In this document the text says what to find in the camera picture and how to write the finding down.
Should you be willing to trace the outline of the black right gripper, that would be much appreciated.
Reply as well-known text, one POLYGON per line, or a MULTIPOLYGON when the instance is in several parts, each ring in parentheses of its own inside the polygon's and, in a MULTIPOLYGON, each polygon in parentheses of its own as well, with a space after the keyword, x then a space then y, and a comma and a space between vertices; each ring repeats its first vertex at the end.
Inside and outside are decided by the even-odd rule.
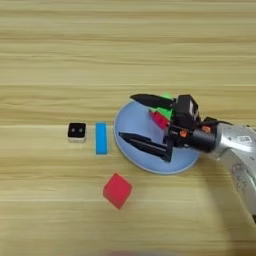
MULTIPOLYGON (((147 107, 166 110, 170 110, 175 104, 173 99, 151 94, 135 94, 131 99, 147 107)), ((170 162, 174 147, 192 148, 204 153, 212 152, 216 146, 218 124, 219 121, 213 118, 206 118, 195 129, 171 124, 163 138, 163 143, 166 145, 154 143, 150 138, 134 133, 120 132, 119 136, 138 150, 170 162)))

